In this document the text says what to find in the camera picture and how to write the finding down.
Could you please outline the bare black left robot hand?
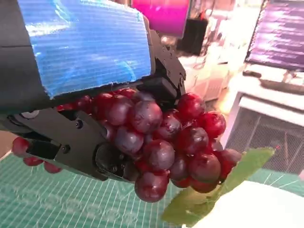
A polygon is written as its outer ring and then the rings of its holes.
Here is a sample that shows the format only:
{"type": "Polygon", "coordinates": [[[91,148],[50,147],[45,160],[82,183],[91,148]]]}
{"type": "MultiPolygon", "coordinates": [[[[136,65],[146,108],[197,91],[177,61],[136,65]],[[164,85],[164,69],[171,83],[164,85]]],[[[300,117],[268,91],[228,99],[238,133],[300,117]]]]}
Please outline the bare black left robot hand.
{"type": "Polygon", "coordinates": [[[130,86],[169,109],[185,78],[136,9],[110,0],[0,3],[0,128],[29,140],[28,155],[60,168],[125,182],[131,159],[90,115],[57,106],[130,86]]]}

